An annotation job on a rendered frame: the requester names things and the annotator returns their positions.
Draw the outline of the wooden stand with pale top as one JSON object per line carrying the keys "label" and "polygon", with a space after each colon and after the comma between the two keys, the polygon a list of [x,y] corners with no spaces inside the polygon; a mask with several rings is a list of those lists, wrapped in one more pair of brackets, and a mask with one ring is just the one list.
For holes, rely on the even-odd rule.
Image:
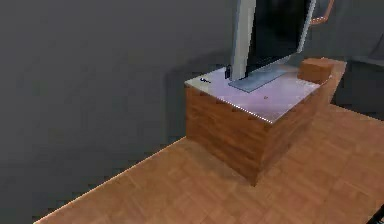
{"label": "wooden stand with pale top", "polygon": [[330,104],[346,63],[325,59],[334,67],[322,85],[299,79],[300,65],[287,64],[284,75],[252,92],[231,87],[223,68],[187,80],[186,137],[254,186]]}

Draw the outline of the grey television set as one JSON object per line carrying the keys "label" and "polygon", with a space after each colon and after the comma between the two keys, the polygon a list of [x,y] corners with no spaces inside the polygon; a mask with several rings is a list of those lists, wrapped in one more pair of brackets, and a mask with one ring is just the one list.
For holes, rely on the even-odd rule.
{"label": "grey television set", "polygon": [[304,48],[316,0],[237,0],[231,62],[225,78],[252,92],[284,75]]}

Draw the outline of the small brown wooden box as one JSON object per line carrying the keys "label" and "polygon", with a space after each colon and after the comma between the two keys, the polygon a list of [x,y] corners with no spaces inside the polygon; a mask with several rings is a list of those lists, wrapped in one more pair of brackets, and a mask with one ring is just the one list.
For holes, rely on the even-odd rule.
{"label": "small brown wooden box", "polygon": [[325,58],[307,58],[301,62],[297,77],[322,85],[330,78],[333,67],[334,64]]}

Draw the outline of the orange curved bar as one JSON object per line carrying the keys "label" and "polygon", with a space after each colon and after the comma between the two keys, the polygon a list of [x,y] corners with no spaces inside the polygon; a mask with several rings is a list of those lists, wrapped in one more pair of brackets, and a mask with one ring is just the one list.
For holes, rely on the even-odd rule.
{"label": "orange curved bar", "polygon": [[311,24],[317,25],[328,20],[335,0],[316,0]]}

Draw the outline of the dark grey sofa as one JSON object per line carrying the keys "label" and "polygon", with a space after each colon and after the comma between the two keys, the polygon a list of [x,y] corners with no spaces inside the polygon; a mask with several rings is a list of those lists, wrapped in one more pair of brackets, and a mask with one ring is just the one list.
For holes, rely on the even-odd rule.
{"label": "dark grey sofa", "polygon": [[384,33],[368,55],[347,60],[331,103],[384,121]]}

